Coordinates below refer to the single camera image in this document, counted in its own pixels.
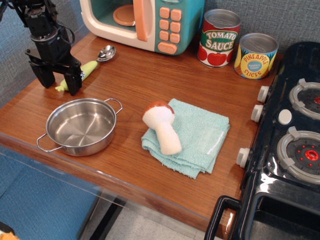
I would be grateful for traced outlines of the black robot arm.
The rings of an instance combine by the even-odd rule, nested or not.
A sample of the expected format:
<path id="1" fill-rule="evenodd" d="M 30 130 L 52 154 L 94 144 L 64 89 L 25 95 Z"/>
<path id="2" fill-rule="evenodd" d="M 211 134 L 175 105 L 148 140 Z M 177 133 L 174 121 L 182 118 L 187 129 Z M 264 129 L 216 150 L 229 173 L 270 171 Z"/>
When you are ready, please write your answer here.
<path id="1" fill-rule="evenodd" d="M 15 10 L 36 48 L 26 49 L 29 64 L 45 88 L 55 83 L 54 73 L 62 74 L 69 93 L 82 87 L 81 62 L 71 54 L 74 32 L 57 20 L 56 5 L 50 0 L 2 0 L 0 16 L 7 8 Z"/>

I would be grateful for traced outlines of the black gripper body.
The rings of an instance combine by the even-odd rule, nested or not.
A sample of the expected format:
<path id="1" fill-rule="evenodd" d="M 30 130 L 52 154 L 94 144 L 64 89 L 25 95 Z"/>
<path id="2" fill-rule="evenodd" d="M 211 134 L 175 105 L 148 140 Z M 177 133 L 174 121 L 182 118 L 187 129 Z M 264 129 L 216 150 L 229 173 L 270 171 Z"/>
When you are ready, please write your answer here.
<path id="1" fill-rule="evenodd" d="M 25 54 L 32 66 L 48 67 L 61 74 L 67 71 L 80 72 L 81 62 L 71 54 L 75 35 L 68 27 L 53 27 L 48 34 L 31 35 L 30 38 L 35 48 L 27 49 Z"/>

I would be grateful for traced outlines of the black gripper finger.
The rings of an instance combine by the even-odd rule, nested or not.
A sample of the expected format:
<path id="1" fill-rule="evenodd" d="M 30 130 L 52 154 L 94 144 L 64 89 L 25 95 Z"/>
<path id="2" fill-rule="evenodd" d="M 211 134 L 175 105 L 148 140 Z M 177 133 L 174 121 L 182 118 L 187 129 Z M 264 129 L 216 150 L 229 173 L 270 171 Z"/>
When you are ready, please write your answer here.
<path id="1" fill-rule="evenodd" d="M 55 76 L 46 66 L 36 65 L 33 62 L 30 63 L 30 66 L 43 87 L 47 89 L 54 84 Z"/>
<path id="2" fill-rule="evenodd" d="M 64 75 L 68 91 L 71 96 L 75 96 L 82 87 L 82 78 L 80 74 L 66 73 Z"/>

